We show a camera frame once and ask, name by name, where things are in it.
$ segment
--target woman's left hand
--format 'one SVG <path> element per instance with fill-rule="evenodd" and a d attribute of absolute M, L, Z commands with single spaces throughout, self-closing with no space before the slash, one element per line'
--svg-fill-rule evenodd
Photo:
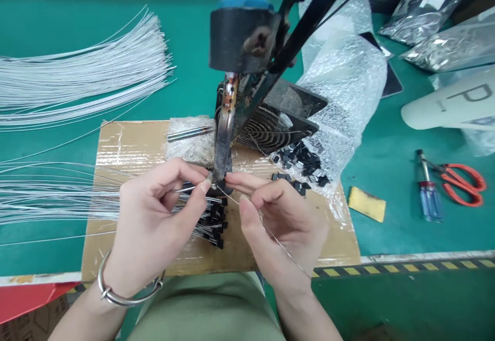
<path fill-rule="evenodd" d="M 206 208 L 207 176 L 205 168 L 174 158 L 121 186 L 117 233 L 103 272 L 114 293 L 132 297 L 178 257 Z M 185 180 L 196 188 L 173 215 L 179 198 L 173 191 Z"/>

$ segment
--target silver bangle bracelet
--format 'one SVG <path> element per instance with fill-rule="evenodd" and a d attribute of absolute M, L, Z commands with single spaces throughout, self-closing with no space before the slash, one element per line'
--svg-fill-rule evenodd
<path fill-rule="evenodd" d="M 131 308 L 132 306 L 140 305 L 144 303 L 145 301 L 151 299 L 153 296 L 156 295 L 156 293 L 163 287 L 163 278 L 165 277 L 165 270 L 159 276 L 158 278 L 155 279 L 154 283 L 155 285 L 153 286 L 153 290 L 151 293 L 148 295 L 140 298 L 140 299 L 126 299 L 124 297 L 120 297 L 113 293 L 112 289 L 108 286 L 105 287 L 105 283 L 103 282 L 103 269 L 105 268 L 105 264 L 107 262 L 108 256 L 112 250 L 108 251 L 108 253 L 105 255 L 103 258 L 103 261 L 100 265 L 100 269 L 98 270 L 98 287 L 100 288 L 100 291 L 102 292 L 101 299 L 106 299 L 108 302 L 118 305 L 118 306 L 123 306 L 126 308 Z"/>

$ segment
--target woman's right hand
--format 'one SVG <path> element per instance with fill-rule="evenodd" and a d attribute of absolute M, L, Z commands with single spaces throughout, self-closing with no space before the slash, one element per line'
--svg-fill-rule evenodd
<path fill-rule="evenodd" d="M 227 173 L 225 181 L 227 187 L 249 196 L 240 199 L 242 233 L 268 283 L 283 296 L 311 291 L 311 275 L 328 234 L 328 221 L 312 216 L 304 198 L 284 179 Z"/>

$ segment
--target yellow and black hazard stripe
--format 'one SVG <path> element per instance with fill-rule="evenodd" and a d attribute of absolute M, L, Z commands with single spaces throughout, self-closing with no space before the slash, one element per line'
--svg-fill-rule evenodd
<path fill-rule="evenodd" d="M 313 278 L 342 278 L 379 274 L 411 274 L 421 271 L 495 268 L 495 259 L 435 260 L 315 268 Z"/>
<path fill-rule="evenodd" d="M 87 288 L 91 286 L 91 283 L 80 283 L 74 288 L 67 291 L 67 293 L 79 293 L 84 292 Z"/>

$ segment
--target red scissors handle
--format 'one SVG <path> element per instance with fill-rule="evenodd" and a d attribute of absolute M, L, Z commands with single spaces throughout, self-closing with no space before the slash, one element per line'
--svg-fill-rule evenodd
<path fill-rule="evenodd" d="M 455 200 L 457 203 L 462 204 L 463 206 L 468 207 L 479 207 L 483 204 L 483 197 L 480 192 L 486 189 L 486 181 L 483 176 L 476 171 L 475 169 L 459 164 L 459 163 L 449 163 L 444 165 L 444 173 L 442 173 L 441 177 L 443 180 L 447 181 L 443 184 L 443 188 L 447 192 L 447 194 Z M 473 184 L 466 181 L 463 177 L 461 177 L 457 172 L 453 170 L 453 168 L 460 168 L 465 171 L 467 174 L 471 176 L 473 179 Z M 471 196 L 471 201 L 465 201 L 461 197 L 459 197 L 452 186 L 456 186 L 459 189 L 465 191 Z"/>

